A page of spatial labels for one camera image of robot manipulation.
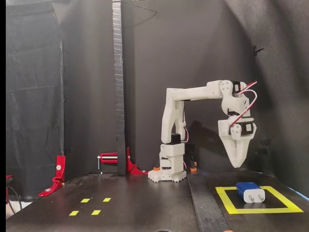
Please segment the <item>white fixed gripper jaw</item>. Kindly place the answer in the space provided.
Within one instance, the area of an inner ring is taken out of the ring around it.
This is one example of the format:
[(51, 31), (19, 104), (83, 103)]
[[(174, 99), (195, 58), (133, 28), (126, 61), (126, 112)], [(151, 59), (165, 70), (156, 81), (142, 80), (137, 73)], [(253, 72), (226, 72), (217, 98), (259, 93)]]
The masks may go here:
[(228, 158), (234, 168), (237, 167), (237, 149), (236, 141), (231, 139), (230, 136), (220, 136), (220, 139), (224, 145)]

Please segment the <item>white moving gripper jaw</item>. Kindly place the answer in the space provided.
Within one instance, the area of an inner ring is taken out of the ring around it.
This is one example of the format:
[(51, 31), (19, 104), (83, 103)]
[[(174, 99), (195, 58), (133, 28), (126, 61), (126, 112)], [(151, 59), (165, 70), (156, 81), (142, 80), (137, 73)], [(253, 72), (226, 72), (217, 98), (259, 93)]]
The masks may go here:
[(242, 127), (240, 125), (234, 125), (231, 127), (231, 138), (235, 143), (235, 154), (231, 163), (234, 168), (239, 168), (247, 157), (247, 151), (250, 140), (253, 138), (253, 133), (242, 135)]

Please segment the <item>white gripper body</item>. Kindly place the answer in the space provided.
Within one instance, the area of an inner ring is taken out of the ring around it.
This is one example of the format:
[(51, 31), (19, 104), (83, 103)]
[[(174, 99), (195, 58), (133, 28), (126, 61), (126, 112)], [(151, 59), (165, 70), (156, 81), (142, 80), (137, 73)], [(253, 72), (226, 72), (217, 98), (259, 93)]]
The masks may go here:
[(256, 133), (256, 124), (253, 118), (241, 118), (235, 123), (235, 117), (218, 121), (219, 137), (222, 141), (238, 142), (251, 140)]

